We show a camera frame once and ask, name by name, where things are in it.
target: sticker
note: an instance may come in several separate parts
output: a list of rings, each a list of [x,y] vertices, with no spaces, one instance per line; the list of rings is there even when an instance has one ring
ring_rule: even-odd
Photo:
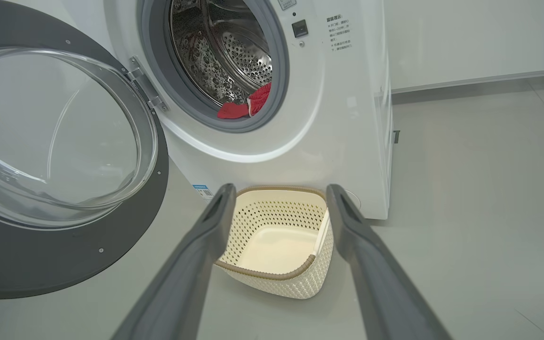
[[[278,4],[282,10],[288,9],[298,4],[298,0],[278,0]]]
[[[193,185],[192,187],[198,191],[199,195],[201,195],[205,202],[209,203],[211,200],[213,200],[213,194],[206,185]]]
[[[329,31],[332,52],[339,52],[352,47],[350,37],[350,30],[352,29],[350,28],[349,19],[341,14],[327,17],[326,29]]]

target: gray tile floor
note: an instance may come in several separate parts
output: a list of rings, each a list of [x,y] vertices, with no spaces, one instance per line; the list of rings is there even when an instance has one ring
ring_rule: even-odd
[[[394,97],[391,211],[372,221],[459,340],[544,340],[544,78]],[[72,288],[0,301],[0,340],[105,340],[204,203],[172,166],[153,226]],[[337,254],[321,292],[275,297],[214,269],[200,340],[363,339]]]

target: front-loading washing machine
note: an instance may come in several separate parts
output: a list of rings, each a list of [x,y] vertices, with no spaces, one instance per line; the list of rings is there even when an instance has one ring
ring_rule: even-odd
[[[205,201],[338,183],[387,218],[383,18],[382,0],[0,0],[0,298],[123,256],[168,156]],[[218,118],[266,84],[255,115]]]

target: plastic basket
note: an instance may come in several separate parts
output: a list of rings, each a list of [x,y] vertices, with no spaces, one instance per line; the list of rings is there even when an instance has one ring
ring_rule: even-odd
[[[307,299],[322,287],[332,253],[321,191],[250,187],[238,193],[228,244],[216,265],[253,288]]]

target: metal hinge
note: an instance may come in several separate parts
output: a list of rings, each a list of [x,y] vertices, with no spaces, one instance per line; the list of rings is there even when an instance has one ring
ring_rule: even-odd
[[[167,104],[162,101],[160,95],[158,94],[155,86],[151,82],[151,79],[148,75],[142,71],[140,61],[137,56],[129,58],[129,61],[132,65],[136,66],[136,69],[129,71],[125,74],[127,79],[131,82],[134,88],[140,93],[142,99],[147,103],[148,107],[154,109],[158,106],[163,111],[168,110]]]

